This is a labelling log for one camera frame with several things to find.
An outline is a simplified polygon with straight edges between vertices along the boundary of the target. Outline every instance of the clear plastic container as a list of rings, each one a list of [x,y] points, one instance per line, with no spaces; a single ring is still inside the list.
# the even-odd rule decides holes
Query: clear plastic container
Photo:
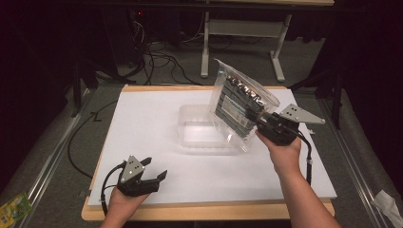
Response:
[[[228,148],[231,144],[209,117],[208,104],[182,105],[179,111],[178,133],[181,146],[191,148]]]

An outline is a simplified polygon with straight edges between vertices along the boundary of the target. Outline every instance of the desk leg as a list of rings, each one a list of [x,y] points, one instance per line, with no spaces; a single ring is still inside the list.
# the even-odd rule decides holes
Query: desk leg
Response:
[[[282,73],[281,65],[279,64],[278,56],[281,51],[282,44],[284,43],[285,35],[287,34],[288,27],[290,26],[291,14],[285,17],[284,25],[281,28],[281,32],[278,37],[278,46],[275,51],[270,51],[270,59],[272,60],[273,68],[276,72],[276,77],[279,83],[285,81],[284,74]]]
[[[208,77],[208,33],[209,33],[209,20],[210,13],[206,12],[204,15],[204,45],[201,56],[201,77]]]

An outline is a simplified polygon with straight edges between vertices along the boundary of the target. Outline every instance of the hand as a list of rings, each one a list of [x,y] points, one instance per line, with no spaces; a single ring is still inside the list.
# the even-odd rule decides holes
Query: hand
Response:
[[[256,131],[256,135],[269,149],[270,158],[280,178],[302,175],[299,169],[300,138],[297,137],[290,145],[279,146],[271,142],[258,131]]]
[[[106,218],[101,227],[122,227],[148,196],[149,194],[131,198],[125,196],[118,188],[113,188]]]

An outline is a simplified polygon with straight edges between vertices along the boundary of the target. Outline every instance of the forearm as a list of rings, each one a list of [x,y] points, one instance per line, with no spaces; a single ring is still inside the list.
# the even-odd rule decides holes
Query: forearm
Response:
[[[101,225],[101,228],[121,228],[125,225],[126,219],[122,218],[119,215],[109,214],[105,217],[104,222]]]
[[[302,175],[280,177],[280,183],[294,228],[340,227]]]

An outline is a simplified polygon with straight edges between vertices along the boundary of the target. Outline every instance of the packaged item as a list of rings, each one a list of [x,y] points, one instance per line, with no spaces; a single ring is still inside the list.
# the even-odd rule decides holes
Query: packaged item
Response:
[[[230,144],[246,152],[255,136],[257,115],[274,112],[279,101],[258,82],[217,61],[220,67],[209,105],[211,123]]]

